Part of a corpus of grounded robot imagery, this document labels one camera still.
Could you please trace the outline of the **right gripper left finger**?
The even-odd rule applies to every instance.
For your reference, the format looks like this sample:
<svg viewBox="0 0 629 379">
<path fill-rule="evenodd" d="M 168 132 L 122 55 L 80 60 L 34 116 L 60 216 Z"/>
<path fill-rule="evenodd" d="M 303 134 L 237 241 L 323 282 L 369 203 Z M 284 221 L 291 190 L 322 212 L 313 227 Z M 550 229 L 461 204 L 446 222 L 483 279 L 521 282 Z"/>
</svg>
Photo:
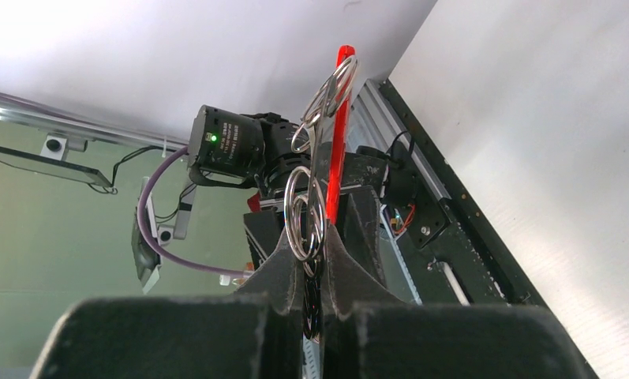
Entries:
<svg viewBox="0 0 629 379">
<path fill-rule="evenodd" d="M 34 378 L 299 378 L 304 280 L 285 235 L 235 292 L 91 298 L 56 322 Z"/>
</svg>

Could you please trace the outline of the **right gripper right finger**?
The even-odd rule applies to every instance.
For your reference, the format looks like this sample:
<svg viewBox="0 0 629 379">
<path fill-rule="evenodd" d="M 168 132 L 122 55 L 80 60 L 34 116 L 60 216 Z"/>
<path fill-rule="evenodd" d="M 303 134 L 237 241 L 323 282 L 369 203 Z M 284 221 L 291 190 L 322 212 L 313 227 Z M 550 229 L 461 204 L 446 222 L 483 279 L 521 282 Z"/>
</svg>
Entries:
<svg viewBox="0 0 629 379">
<path fill-rule="evenodd" d="M 326 378 L 588 378 L 561 323 L 536 306 L 411 305 L 329 227 L 321 280 Z"/>
</svg>

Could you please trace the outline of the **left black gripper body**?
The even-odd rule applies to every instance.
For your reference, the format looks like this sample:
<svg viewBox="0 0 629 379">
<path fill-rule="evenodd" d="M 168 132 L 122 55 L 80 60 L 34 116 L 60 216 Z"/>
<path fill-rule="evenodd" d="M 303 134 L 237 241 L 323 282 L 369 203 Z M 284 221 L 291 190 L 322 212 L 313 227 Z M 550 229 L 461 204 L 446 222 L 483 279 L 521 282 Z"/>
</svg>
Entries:
<svg viewBox="0 0 629 379">
<path fill-rule="evenodd" d="M 388 176 L 385 160 L 365 154 L 348 153 L 344 162 L 342 189 L 335 226 L 346 251 L 376 281 L 386 285 L 380 257 L 379 195 Z M 279 186 L 263 195 L 258 193 L 248 203 L 251 212 L 244 215 L 251 264 L 255 270 L 268 259 L 284 227 L 283 195 L 288 174 Z"/>
</svg>

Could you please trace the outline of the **black tagged key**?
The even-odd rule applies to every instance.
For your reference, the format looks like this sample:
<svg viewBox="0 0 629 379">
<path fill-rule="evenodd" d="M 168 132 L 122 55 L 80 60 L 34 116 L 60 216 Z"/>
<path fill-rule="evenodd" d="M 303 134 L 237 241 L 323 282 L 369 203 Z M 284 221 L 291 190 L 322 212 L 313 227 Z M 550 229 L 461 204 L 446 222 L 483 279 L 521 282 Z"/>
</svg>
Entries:
<svg viewBox="0 0 629 379">
<path fill-rule="evenodd" d="M 303 264 L 305 292 L 303 300 L 303 334 L 308 340 L 317 340 L 321 330 L 320 281 L 324 264 L 317 257 Z"/>
</svg>

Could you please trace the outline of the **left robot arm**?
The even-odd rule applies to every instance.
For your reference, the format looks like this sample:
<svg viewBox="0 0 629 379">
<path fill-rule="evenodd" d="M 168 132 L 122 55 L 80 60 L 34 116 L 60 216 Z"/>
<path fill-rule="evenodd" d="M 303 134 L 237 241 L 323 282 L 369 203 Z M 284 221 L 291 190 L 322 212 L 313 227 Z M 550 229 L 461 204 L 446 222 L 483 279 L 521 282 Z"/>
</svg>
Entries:
<svg viewBox="0 0 629 379">
<path fill-rule="evenodd" d="M 311 164 L 308 152 L 291 150 L 296 129 L 278 114 L 235 114 L 210 106 L 203 106 L 193 122 L 188 146 L 191 181 L 232 187 L 209 177 L 217 174 L 238 179 L 238 189 L 257 191 L 244 216 L 252 270 L 268 259 L 284 228 L 283 195 L 291 171 Z M 345 153 L 339 205 L 325 218 L 349 255 L 381 284 L 386 276 L 379 253 L 379 195 L 387 176 L 388 161 L 377 149 L 360 146 Z"/>
</svg>

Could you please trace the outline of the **red handled keyring holder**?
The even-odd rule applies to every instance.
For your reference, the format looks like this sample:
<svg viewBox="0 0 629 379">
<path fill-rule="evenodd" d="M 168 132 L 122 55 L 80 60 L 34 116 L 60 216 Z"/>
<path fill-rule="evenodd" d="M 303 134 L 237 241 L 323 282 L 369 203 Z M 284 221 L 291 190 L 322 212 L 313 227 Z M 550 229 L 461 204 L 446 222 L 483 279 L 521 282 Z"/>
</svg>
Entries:
<svg viewBox="0 0 629 379">
<path fill-rule="evenodd" d="M 286 236 L 302 264 L 324 255 L 328 225 L 337 215 L 357 68 L 355 48 L 342 45 L 335 70 L 305 109 L 291 139 L 291 150 L 308 153 L 311 159 L 308 167 L 291 171 L 283 198 Z"/>
</svg>

